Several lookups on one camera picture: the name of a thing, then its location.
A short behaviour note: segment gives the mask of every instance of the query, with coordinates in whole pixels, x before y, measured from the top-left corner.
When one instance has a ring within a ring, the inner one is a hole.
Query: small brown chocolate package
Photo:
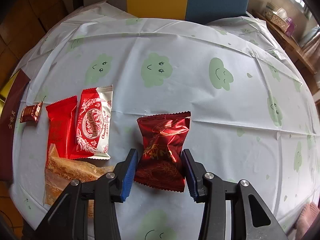
[[[41,114],[41,108],[42,108],[43,102],[38,103],[33,106],[26,106],[20,117],[20,122],[27,122],[27,121],[34,121],[38,122],[40,114]]]

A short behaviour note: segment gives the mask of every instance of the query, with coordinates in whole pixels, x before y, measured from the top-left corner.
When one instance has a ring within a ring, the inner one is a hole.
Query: brown box
[[[0,24],[0,35],[5,44],[8,45],[32,19],[36,19],[36,15],[29,1],[17,0]]]
[[[274,13],[270,22],[277,25],[284,33],[287,31],[289,27],[289,23],[287,23],[284,19],[280,18],[278,15]]]
[[[5,84],[9,75],[13,72],[18,59],[9,48],[5,48],[0,55],[0,89]]]
[[[8,81],[7,85],[2,90],[8,90],[5,97],[4,106],[0,115],[0,144],[2,149],[0,152],[0,180],[12,181],[12,145],[13,132],[17,120],[18,110],[21,97],[30,78],[19,69]]]
[[[4,51],[4,49],[6,48],[6,44],[4,43],[4,41],[1,39],[0,37],[0,55],[1,53]]]
[[[9,43],[8,47],[18,59],[32,49],[45,32],[37,18],[32,19]]]
[[[48,10],[40,15],[40,21],[42,22],[46,31],[49,31],[56,23],[61,21],[68,15],[66,8],[62,1],[56,3]]]

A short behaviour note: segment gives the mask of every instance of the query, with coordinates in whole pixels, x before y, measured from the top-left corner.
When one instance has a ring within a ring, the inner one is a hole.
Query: smiley face print
[[[216,89],[224,88],[230,90],[230,83],[233,82],[232,74],[224,67],[221,59],[215,57],[209,64],[209,78]]]
[[[159,56],[152,52],[143,62],[141,67],[141,77],[145,87],[161,86],[165,78],[172,74],[172,66],[169,63],[169,58]]]
[[[250,32],[250,30],[248,28],[245,28],[245,29],[241,29],[242,33],[248,33]]]
[[[78,37],[77,39],[74,39],[69,42],[67,51],[73,51],[75,48],[79,47],[81,44],[83,44],[84,38],[82,36]]]
[[[138,22],[141,22],[142,20],[143,20],[142,18],[127,19],[127,20],[125,21],[125,25],[137,24]]]
[[[275,57],[277,60],[280,60],[279,56],[277,55],[275,50],[269,51],[269,54],[273,57]]]
[[[155,209],[142,219],[135,240],[176,240],[177,234],[168,224],[167,214]]]
[[[94,60],[85,74],[85,85],[95,84],[98,82],[99,78],[105,76],[111,68],[112,57],[107,56],[105,53],[99,55],[96,60]]]
[[[300,93],[300,87],[302,86],[302,83],[300,83],[299,81],[294,79],[293,84],[294,84],[296,91]]]
[[[279,71],[271,64],[268,64],[268,67],[272,73],[272,77],[280,82],[281,78],[279,76]]]
[[[302,155],[301,155],[301,142],[297,144],[296,152],[294,154],[293,169],[298,172],[300,166],[302,165]]]
[[[271,119],[273,120],[273,123],[275,124],[275,126],[281,126],[282,112],[276,98],[273,97],[270,93],[269,93],[269,97],[267,98],[267,104],[268,104],[269,114]]]

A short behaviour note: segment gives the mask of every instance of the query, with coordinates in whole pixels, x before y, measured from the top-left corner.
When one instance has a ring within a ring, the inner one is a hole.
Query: white and red snack package
[[[76,122],[76,152],[81,158],[83,151],[92,159],[110,159],[108,154],[109,128],[113,86],[85,89]]]

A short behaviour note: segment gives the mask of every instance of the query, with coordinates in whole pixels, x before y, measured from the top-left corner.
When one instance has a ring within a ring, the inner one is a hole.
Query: red candy wrapper
[[[54,143],[60,158],[70,159],[76,144],[77,102],[77,96],[73,96],[46,106],[50,125],[48,151],[50,145]]]
[[[137,119],[144,152],[134,177],[136,182],[158,189],[184,191],[180,156],[189,131],[190,116],[190,112],[184,112]]]
[[[110,159],[108,146],[112,94],[112,85],[85,89],[81,93],[76,125],[76,152],[82,158],[89,155],[92,159]]]
[[[42,104],[43,102],[41,101],[36,105],[26,106],[21,113],[20,122],[34,121],[37,123],[41,114]]]

